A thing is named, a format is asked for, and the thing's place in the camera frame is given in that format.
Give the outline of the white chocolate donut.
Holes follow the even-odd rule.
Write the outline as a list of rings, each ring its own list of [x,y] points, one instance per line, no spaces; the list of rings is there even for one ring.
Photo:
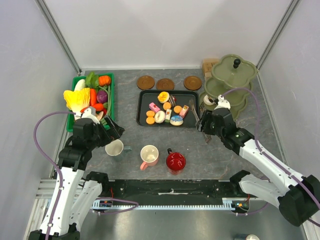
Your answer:
[[[203,102],[208,106],[213,106],[216,104],[215,99],[208,96],[207,94],[203,97]]]

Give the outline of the metal tongs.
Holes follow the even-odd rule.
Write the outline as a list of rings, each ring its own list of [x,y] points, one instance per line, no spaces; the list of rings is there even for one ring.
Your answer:
[[[197,123],[198,123],[198,121],[199,121],[200,119],[199,119],[198,114],[197,114],[197,112],[196,112],[196,106],[195,106],[195,102],[194,102],[193,99],[191,99],[191,100],[189,101],[189,105],[190,105],[190,109],[191,109],[191,111],[192,111],[192,113],[193,113],[193,115],[194,115],[194,117],[195,117],[195,126],[196,126],[196,128],[198,128],[198,127],[197,127]],[[205,134],[205,133],[202,133],[202,135],[203,135],[203,138],[204,138],[204,140],[205,140],[205,143],[208,144],[208,143],[211,141],[211,139],[212,139],[211,136],[208,135],[208,134]]]

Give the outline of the blue iced donut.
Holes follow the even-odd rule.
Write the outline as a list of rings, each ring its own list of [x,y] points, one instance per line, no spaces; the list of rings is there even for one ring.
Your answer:
[[[184,120],[180,115],[174,115],[170,118],[169,123],[173,126],[181,126]]]

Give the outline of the white pink sprinkle donut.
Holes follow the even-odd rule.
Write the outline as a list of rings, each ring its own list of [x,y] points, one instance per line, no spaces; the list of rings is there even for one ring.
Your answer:
[[[166,119],[166,113],[162,110],[159,110],[155,115],[154,115],[154,120],[157,124],[161,124],[165,121]]]

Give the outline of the yellow fruit tart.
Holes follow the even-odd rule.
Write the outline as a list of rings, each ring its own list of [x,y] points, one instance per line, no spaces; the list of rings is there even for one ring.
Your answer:
[[[158,96],[157,99],[161,104],[166,103],[170,98],[170,94],[167,91],[162,91]]]

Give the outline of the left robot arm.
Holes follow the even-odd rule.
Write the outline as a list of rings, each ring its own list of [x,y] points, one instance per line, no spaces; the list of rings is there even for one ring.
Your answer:
[[[125,131],[109,116],[104,120],[108,129],[93,116],[80,118],[73,124],[73,135],[66,141],[58,155],[58,163],[54,165],[57,179],[47,214],[40,228],[30,232],[30,240],[80,239],[82,224],[92,204],[98,196],[110,192],[108,175],[92,171],[76,196],[93,150],[118,140]]]

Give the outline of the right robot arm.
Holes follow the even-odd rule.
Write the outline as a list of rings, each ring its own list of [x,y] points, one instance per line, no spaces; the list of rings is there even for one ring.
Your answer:
[[[229,191],[235,197],[244,193],[275,206],[293,226],[299,227],[320,210],[320,181],[304,176],[266,150],[253,134],[237,127],[228,108],[204,110],[196,123],[198,131],[217,136],[228,149],[258,168],[261,180],[242,170],[231,178]]]

